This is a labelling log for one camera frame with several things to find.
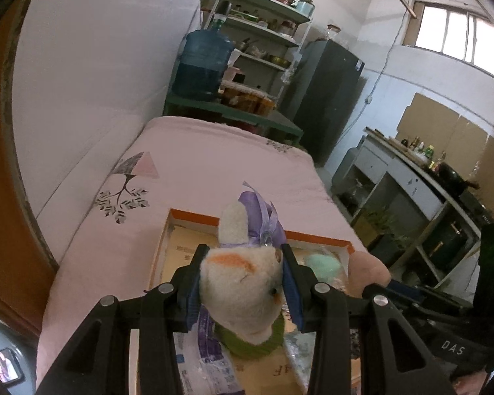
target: dark gray refrigerator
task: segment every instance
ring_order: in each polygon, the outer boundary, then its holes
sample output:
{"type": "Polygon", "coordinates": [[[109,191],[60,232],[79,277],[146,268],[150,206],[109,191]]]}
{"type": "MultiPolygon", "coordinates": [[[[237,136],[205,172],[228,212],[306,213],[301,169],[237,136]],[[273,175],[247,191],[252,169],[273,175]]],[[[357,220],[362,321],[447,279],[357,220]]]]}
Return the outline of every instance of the dark gray refrigerator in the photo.
{"type": "Polygon", "coordinates": [[[361,91],[364,63],[332,40],[307,45],[279,111],[304,131],[300,145],[324,165],[361,91]]]}

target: tree print on bedsheet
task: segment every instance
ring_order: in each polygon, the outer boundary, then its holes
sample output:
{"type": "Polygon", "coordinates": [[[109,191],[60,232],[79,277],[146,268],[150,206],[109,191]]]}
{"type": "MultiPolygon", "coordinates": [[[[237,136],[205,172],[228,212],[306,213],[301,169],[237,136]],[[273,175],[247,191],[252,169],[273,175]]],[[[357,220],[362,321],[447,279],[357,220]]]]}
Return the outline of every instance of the tree print on bedsheet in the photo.
{"type": "Polygon", "coordinates": [[[104,212],[104,216],[112,216],[117,224],[126,221],[126,214],[131,209],[146,208],[150,206],[143,198],[148,191],[144,188],[130,188],[128,183],[137,176],[159,178],[154,161],[148,151],[136,154],[116,166],[112,174],[123,174],[126,179],[123,187],[116,193],[104,190],[95,199],[94,206],[104,212]]]}

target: bed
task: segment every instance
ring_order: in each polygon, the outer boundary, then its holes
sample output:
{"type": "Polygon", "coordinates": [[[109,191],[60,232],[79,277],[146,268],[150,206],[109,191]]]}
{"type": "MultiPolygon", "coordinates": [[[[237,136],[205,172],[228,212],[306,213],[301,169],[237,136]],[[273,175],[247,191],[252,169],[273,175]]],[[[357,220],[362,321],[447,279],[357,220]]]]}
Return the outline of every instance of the bed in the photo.
{"type": "Polygon", "coordinates": [[[304,151],[230,126],[155,118],[107,177],[61,262],[43,319],[38,381],[101,297],[143,294],[171,208],[220,216],[244,181],[274,203],[285,230],[365,250],[304,151]]]}

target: small screen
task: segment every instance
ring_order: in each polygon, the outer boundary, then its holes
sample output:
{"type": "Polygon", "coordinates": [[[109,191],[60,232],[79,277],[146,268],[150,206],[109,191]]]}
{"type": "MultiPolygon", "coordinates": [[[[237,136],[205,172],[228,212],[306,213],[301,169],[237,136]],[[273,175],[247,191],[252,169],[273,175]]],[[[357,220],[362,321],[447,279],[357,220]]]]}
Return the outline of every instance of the small screen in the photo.
{"type": "Polygon", "coordinates": [[[22,378],[22,371],[14,352],[5,348],[0,350],[0,381],[2,383],[12,383],[22,378]]]}

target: green plush body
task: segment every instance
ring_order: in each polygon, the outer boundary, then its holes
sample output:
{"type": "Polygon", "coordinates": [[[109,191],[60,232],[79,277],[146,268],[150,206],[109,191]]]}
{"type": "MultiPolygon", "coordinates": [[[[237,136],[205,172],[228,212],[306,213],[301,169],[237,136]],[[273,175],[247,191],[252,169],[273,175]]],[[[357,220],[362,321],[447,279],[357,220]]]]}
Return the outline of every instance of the green plush body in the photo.
{"type": "Polygon", "coordinates": [[[219,323],[216,323],[214,334],[231,354],[242,359],[259,359],[269,355],[278,346],[282,346],[284,328],[285,322],[283,315],[280,313],[276,321],[273,322],[273,333],[271,337],[259,345],[250,344],[241,340],[236,334],[229,329],[222,327],[219,323]]]}

